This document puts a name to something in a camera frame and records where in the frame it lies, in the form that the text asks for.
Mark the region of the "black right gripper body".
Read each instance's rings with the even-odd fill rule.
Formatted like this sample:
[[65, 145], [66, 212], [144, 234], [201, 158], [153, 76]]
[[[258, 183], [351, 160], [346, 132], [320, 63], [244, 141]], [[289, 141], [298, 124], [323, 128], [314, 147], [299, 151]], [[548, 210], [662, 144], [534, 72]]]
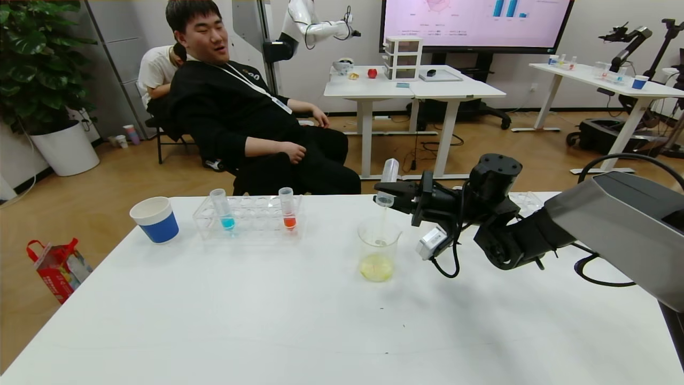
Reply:
[[462, 200], [462, 190], [446, 188], [435, 180], [432, 171], [425, 171], [414, 197], [412, 225], [418, 227], [426, 221], [455, 227], [460, 222]]

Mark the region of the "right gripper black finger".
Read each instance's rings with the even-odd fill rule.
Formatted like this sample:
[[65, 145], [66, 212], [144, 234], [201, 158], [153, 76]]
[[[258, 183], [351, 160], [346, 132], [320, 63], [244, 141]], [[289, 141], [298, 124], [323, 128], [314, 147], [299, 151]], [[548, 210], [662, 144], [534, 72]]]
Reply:
[[396, 197], [391, 194], [376, 194], [373, 197], [374, 202], [383, 208], [392, 209], [405, 214], [412, 214], [415, 208], [415, 202], [412, 197]]
[[419, 183], [412, 181], [379, 182], [374, 185], [374, 189], [379, 193], [398, 198], [414, 198], [419, 191]]

